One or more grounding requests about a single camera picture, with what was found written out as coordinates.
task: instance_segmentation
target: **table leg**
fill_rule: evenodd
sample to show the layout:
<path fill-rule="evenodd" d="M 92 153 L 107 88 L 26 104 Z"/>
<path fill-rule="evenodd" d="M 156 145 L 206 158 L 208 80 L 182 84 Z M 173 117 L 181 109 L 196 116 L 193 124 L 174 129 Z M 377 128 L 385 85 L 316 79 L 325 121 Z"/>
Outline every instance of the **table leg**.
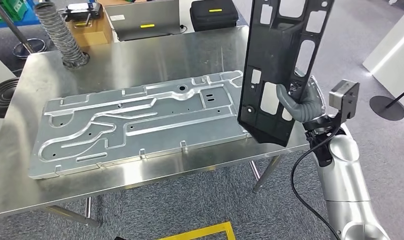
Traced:
<path fill-rule="evenodd" d="M 48 206 L 44 210 L 48 213 L 58 215 L 62 218 L 78 222 L 86 226 L 98 228 L 100 227 L 100 223 L 90 218 L 90 203 L 91 199 L 90 198 L 86 199 L 86 211 L 85 211 L 86 216 L 80 215 L 76 212 L 64 209 L 63 207 L 59 206 Z"/>
<path fill-rule="evenodd" d="M 264 173 L 259 176 L 258 169 L 255 166 L 255 163 L 253 161 L 250 162 L 250 167 L 252 168 L 253 173 L 255 174 L 256 178 L 256 185 L 253 188 L 253 192 L 257 193 L 259 192 L 259 189 L 265 184 L 267 181 L 269 175 L 275 170 L 277 167 L 277 164 L 279 162 L 280 156 L 275 156 L 272 158 L 272 160 L 269 162 L 267 169 L 265 169 Z"/>

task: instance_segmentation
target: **black case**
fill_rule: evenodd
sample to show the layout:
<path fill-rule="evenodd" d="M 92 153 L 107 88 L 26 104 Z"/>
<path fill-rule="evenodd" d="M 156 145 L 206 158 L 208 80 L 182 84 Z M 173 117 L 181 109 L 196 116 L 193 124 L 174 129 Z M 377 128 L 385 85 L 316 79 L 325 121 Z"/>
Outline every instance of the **black case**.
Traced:
<path fill-rule="evenodd" d="M 198 32 L 235 27 L 239 14 L 232 0 L 201 0 L 191 3 L 190 18 Z"/>

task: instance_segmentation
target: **cardboard box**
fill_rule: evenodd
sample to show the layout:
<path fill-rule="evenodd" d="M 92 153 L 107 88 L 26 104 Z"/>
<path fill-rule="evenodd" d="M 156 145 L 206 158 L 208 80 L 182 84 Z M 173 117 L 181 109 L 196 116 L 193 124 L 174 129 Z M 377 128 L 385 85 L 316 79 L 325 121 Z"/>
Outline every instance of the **cardboard box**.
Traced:
<path fill-rule="evenodd" d="M 121 5 L 121 4 L 130 4 L 131 2 L 126 0 L 97 0 L 98 3 L 102 4 L 102 6 L 110 6 L 110 5 Z M 136 0 L 135 3 L 146 2 L 146 0 Z"/>
<path fill-rule="evenodd" d="M 99 19 L 91 20 L 89 26 L 77 27 L 80 23 L 73 21 L 66 24 L 81 48 L 112 42 L 112 29 L 105 12 Z"/>

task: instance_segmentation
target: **metal pole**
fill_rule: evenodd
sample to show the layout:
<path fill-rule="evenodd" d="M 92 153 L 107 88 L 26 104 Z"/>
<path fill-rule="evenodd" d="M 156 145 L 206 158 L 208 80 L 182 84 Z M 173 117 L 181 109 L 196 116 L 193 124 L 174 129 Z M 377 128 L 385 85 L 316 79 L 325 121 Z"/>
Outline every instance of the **metal pole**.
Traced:
<path fill-rule="evenodd" d="M 257 193 L 259 192 L 259 189 L 266 183 L 269 175 L 275 170 L 278 164 L 278 160 L 280 159 L 280 156 L 275 156 L 272 158 L 272 160 L 269 162 L 267 169 L 265 169 L 264 173 L 262 176 L 259 178 L 258 182 L 256 183 L 255 187 L 253 188 L 253 192 Z"/>
<path fill-rule="evenodd" d="M 389 103 L 385 109 L 390 108 L 391 106 L 393 106 L 396 102 L 398 102 L 401 98 L 403 98 L 404 96 L 404 92 L 402 94 L 399 95 L 399 97 L 397 97 L 395 100 L 393 100 L 391 103 Z"/>
<path fill-rule="evenodd" d="M 19 39 L 22 45 L 24 45 L 24 48 L 27 49 L 30 54 L 34 53 L 35 51 L 32 49 L 32 46 L 28 43 L 27 38 L 13 24 L 12 20 L 1 6 L 0 6 L 0 17 L 5 21 L 7 26 L 10 28 L 13 34 L 15 34 L 15 36 Z"/>
<path fill-rule="evenodd" d="M 100 227 L 100 223 L 98 221 L 85 217 L 85 216 L 82 216 L 78 213 L 64 209 L 59 206 L 48 206 L 48 207 L 44 208 L 44 210 L 48 213 L 58 215 L 62 218 L 65 218 L 65 219 L 68 219 L 71 221 L 75 221 L 75 222 L 84 224 L 86 226 L 91 226 L 94 228 Z"/>
<path fill-rule="evenodd" d="M 252 168 L 253 174 L 255 175 L 256 181 L 259 181 L 259 179 L 261 177 L 259 176 L 259 172 L 258 172 L 258 169 L 256 168 L 255 162 L 250 161 L 249 164 L 250 164 L 250 167 Z"/>
<path fill-rule="evenodd" d="M 85 200 L 85 216 L 87 218 L 90 218 L 90 209 L 91 209 L 91 197 L 89 196 L 86 200 Z"/>

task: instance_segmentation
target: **gray robotic finger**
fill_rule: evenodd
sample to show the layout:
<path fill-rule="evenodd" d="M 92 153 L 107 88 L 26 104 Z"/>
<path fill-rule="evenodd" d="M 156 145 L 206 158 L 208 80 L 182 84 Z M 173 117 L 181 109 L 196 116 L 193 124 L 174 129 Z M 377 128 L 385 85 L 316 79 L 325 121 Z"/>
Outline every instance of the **gray robotic finger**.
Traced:
<path fill-rule="evenodd" d="M 277 97 L 284 108 L 298 122 L 309 122 L 325 114 L 324 96 L 314 76 L 309 78 L 300 103 L 295 102 L 281 84 L 277 85 Z"/>

